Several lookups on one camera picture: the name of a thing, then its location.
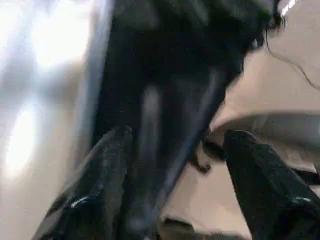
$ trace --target gray surface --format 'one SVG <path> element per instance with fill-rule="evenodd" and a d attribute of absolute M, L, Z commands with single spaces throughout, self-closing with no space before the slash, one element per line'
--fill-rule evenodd
<path fill-rule="evenodd" d="M 33 236 L 86 152 L 111 9 L 111 0 L 0 2 L 2 239 Z"/>
<path fill-rule="evenodd" d="M 214 133 L 221 135 L 226 130 L 246 130 L 278 142 L 320 149 L 320 114 L 317 113 L 266 112 L 247 115 L 227 121 Z"/>

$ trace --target tiled floor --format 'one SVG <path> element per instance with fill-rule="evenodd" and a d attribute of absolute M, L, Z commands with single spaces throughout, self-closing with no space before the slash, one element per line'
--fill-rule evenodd
<path fill-rule="evenodd" d="M 319 1 L 298 2 L 288 13 L 286 30 L 269 40 L 274 52 L 299 62 L 318 85 L 319 9 Z M 311 88 L 297 69 L 263 49 L 249 56 L 244 76 L 228 91 L 225 105 L 210 127 L 242 115 L 284 110 L 320 113 L 320 91 Z M 203 152 L 199 156 L 202 160 L 207 158 Z M 187 220 L 201 231 L 237 232 L 250 237 L 223 163 L 213 163 L 208 176 L 187 167 L 164 215 Z"/>

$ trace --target beige floor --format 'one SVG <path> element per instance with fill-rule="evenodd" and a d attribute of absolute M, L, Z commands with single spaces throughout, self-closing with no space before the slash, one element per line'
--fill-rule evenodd
<path fill-rule="evenodd" d="M 298 2 L 288 12 L 286 30 L 269 40 L 274 52 L 299 62 L 318 85 L 319 14 L 319 1 Z M 211 128 L 241 115 L 283 110 L 320 112 L 320 91 L 311 88 L 297 69 L 271 57 L 263 49 L 247 57 L 243 77 L 228 91 L 225 105 L 212 120 Z M 205 161 L 204 153 L 198 154 Z M 229 172 L 222 163 L 214 163 L 208 176 L 188 166 L 163 214 L 192 222 L 201 231 L 251 236 Z"/>

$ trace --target black glossy object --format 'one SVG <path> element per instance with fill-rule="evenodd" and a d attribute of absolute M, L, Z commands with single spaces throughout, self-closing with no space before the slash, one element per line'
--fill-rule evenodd
<path fill-rule="evenodd" d="M 160 240 L 248 240 L 238 235 L 222 232 L 199 233 L 191 224 L 174 219 L 166 219 L 158 225 L 157 230 Z"/>
<path fill-rule="evenodd" d="M 230 130 L 223 148 L 253 239 L 320 239 L 320 199 L 269 145 Z"/>
<path fill-rule="evenodd" d="M 189 163 L 191 164 L 191 166 L 193 166 L 199 173 L 201 174 L 208 174 L 211 170 L 211 165 L 210 163 L 205 163 L 204 165 L 201 165 L 199 162 L 198 162 L 198 157 L 197 155 L 195 154 L 193 156 L 193 158 L 189 161 Z"/>
<path fill-rule="evenodd" d="M 202 150 L 215 161 L 225 161 L 225 150 L 216 142 L 204 139 L 202 141 Z M 320 185 L 320 177 L 317 172 L 306 171 L 302 169 L 291 168 L 306 184 L 310 186 Z"/>
<path fill-rule="evenodd" d="M 112 240 L 132 156 L 129 127 L 102 137 L 53 203 L 34 240 Z"/>
<path fill-rule="evenodd" d="M 116 1 L 93 145 L 115 126 L 132 135 L 120 128 L 98 142 L 35 240 L 142 240 L 157 225 L 226 87 L 277 13 L 278 1 L 266 2 Z"/>

